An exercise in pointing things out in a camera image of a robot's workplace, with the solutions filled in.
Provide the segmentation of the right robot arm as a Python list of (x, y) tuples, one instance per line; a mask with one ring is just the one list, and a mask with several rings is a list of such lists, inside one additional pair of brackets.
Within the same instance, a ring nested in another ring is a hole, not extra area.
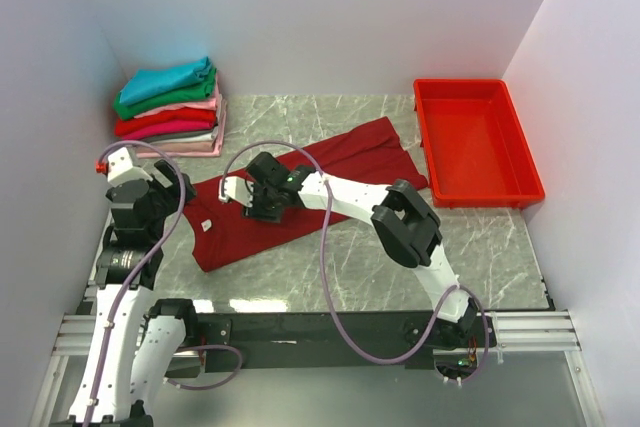
[(268, 152), (256, 156), (247, 172), (248, 180), (225, 180), (244, 216), (279, 222), (288, 209), (329, 209), (371, 226), (387, 256), (411, 270), (429, 296), (435, 322), (427, 345), (446, 350), (467, 345), (479, 307), (461, 289), (446, 257), (439, 217), (411, 183), (367, 184), (306, 165), (290, 170)]

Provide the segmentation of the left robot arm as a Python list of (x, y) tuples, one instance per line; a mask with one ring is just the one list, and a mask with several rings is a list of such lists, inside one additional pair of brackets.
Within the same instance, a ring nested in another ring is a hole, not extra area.
[(153, 406), (174, 352), (200, 335), (185, 299), (154, 301), (162, 246), (195, 190), (172, 160), (156, 168), (160, 183), (126, 148), (97, 166), (110, 188), (112, 223), (97, 258), (96, 320), (85, 370), (65, 426), (150, 426)]

